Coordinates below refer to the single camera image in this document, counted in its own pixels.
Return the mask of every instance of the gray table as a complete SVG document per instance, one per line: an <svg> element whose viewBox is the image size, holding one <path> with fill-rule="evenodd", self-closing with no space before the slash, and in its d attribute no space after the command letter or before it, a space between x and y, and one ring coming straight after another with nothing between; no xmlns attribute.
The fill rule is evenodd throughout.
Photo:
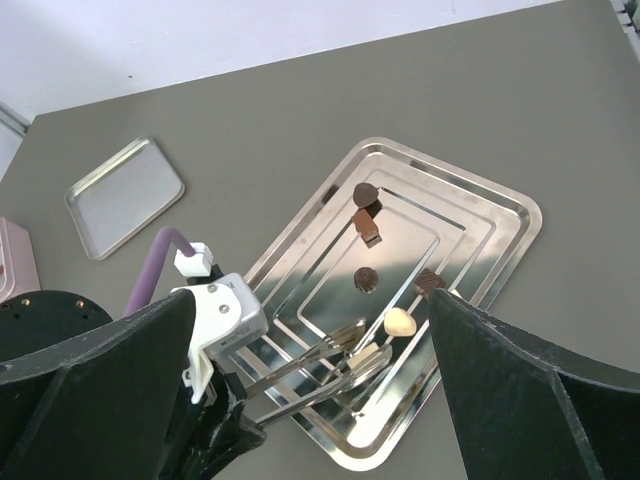
<svg viewBox="0 0 640 480"><path fill-rule="evenodd" d="M118 315L160 226L246 271L353 145L384 135L540 204L543 231L494 314L640 371L639 80L607 0L566 0L40 116L0 185L0 210L31 231L43 287ZM90 261L64 193L143 134L187 194ZM168 270L160 288L178 284ZM355 478L291 422L269 433L219 478ZM368 478L393 474L464 478L441 388Z"/></svg>

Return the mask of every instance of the stainless steel tray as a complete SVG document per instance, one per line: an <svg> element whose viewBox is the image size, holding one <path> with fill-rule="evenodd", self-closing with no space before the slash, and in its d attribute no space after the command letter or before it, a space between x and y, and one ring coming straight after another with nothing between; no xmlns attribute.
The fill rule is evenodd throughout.
<svg viewBox="0 0 640 480"><path fill-rule="evenodd" d="M151 138L139 137L65 195L82 246L103 260L173 205L184 183Z"/></svg>
<svg viewBox="0 0 640 480"><path fill-rule="evenodd" d="M382 242L368 249L351 224L354 187L379 188L375 217ZM374 385L307 409L295 421L343 467L380 465L440 380L426 301L412 287L425 267L451 290L486 309L542 226L528 197L384 138L357 145L247 274L270 329L234 355L254 380L336 327L366 318L369 338L394 349L392 367ZM353 284L361 266L375 268L378 288ZM405 308L419 324L410 339L387 338L384 313ZM317 387L331 369L314 365L269 390L278 404Z"/></svg>

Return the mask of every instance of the metal tongs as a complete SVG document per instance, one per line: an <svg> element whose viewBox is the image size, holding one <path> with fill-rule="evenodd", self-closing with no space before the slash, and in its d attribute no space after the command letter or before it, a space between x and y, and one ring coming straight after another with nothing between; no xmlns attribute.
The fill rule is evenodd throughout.
<svg viewBox="0 0 640 480"><path fill-rule="evenodd" d="M344 353L355 347L364 337L366 323L364 320L338 328L325 336L320 342L309 350L304 352L295 360L274 370L269 375L261 378L247 388L247 398L251 399L255 396L267 391L269 388L277 385L284 377L300 370L310 363L332 357L338 353Z"/></svg>
<svg viewBox="0 0 640 480"><path fill-rule="evenodd" d="M364 382L375 377L378 373L384 370L391 361L391 354L391 345L383 345L363 359L354 368L343 373L331 383L321 386L299 400L280 407L259 418L256 420L256 427L264 429L278 420L288 418L301 412L305 408L323 402L334 395L338 395L362 385Z"/></svg>

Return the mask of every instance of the white robot part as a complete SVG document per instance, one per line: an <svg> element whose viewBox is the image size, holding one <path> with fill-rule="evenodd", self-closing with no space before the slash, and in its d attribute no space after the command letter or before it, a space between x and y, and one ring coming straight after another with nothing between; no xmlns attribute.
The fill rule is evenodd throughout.
<svg viewBox="0 0 640 480"><path fill-rule="evenodd" d="M213 255L204 243L192 243L195 255L187 257L180 250L176 252L173 264L183 277L208 277L211 274Z"/></svg>
<svg viewBox="0 0 640 480"><path fill-rule="evenodd" d="M238 350L267 332L259 300L241 275L230 273L209 285L176 288L190 290L196 300L196 320L189 345L189 368L182 379L197 404L213 375L211 360Z"/></svg>

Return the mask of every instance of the chocolate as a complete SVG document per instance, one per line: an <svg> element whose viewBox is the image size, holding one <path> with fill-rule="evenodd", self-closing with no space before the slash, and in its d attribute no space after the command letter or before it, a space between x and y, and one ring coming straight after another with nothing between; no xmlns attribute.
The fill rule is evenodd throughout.
<svg viewBox="0 0 640 480"><path fill-rule="evenodd" d="M414 289L418 295L428 297L436 288L447 286L443 278L428 268L425 268L413 281Z"/></svg>
<svg viewBox="0 0 640 480"><path fill-rule="evenodd" d="M358 210L358 213L351 217L351 221L369 248L382 240L376 222L366 210Z"/></svg>
<svg viewBox="0 0 640 480"><path fill-rule="evenodd" d="M378 200L378 189L370 183L359 183L353 190L353 202L358 208L367 208Z"/></svg>
<svg viewBox="0 0 640 480"><path fill-rule="evenodd" d="M360 267L353 274L353 283L363 293L371 293L378 286L378 272L370 267Z"/></svg>

